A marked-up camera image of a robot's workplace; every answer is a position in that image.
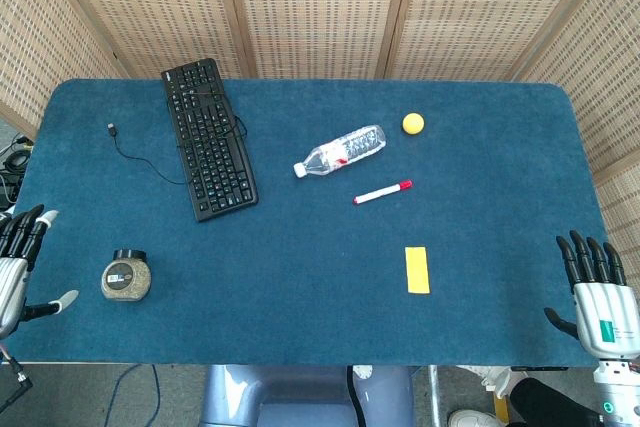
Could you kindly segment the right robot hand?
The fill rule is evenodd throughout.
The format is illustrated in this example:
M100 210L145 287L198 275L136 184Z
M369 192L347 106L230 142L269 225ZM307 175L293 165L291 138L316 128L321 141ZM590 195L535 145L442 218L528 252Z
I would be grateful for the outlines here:
M618 251L609 242L569 232L556 238L575 306L576 320L550 308L547 320L578 340L596 359L631 361L639 357L639 309Z

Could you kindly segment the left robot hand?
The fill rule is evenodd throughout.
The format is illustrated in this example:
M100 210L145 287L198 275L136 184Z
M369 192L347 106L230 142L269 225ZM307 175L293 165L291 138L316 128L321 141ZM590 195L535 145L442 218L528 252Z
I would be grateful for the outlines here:
M78 297L70 290L47 303L28 305L27 289L43 238L58 216L57 210L44 211L42 204L31 210L1 214L1 339L8 338L21 322L58 315Z

